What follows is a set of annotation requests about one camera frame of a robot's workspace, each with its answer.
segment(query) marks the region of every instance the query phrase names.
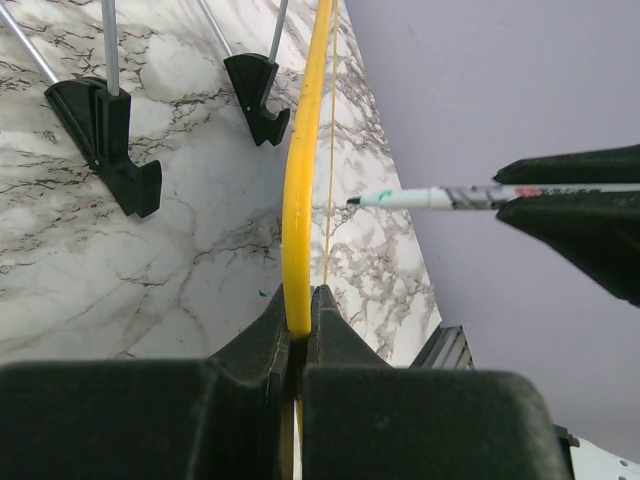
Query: marble surface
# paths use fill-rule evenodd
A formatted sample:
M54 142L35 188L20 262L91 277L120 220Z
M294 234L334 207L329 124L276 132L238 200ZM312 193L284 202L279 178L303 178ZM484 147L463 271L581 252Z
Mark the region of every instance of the marble surface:
M269 107L295 113L314 20L292 0ZM105 76L90 0L6 2L60 79ZM210 2L234 53L266 54L279 2ZM45 78L0 28L0 362L210 355L281 282L290 132L256 147L195 0L118 2L131 158L160 160L161 207L125 217L48 107ZM386 360L411 362L440 321L410 218L352 211L349 196L399 186L344 5L329 204L330 93L314 187L312 283L328 284ZM327 64L327 87L331 63ZM327 216L329 249L325 252Z

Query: black plastic bracket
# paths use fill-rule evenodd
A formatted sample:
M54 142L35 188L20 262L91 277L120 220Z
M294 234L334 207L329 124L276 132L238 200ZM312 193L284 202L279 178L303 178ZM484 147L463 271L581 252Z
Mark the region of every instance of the black plastic bracket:
M92 170L109 188L125 215L146 217L160 207L162 170L154 160L141 167L129 158L131 95L116 97L100 78L64 80L45 97Z
M266 107L278 64L257 53L234 55L226 58L224 64L256 145L265 140L278 145L291 115L288 108L274 115Z

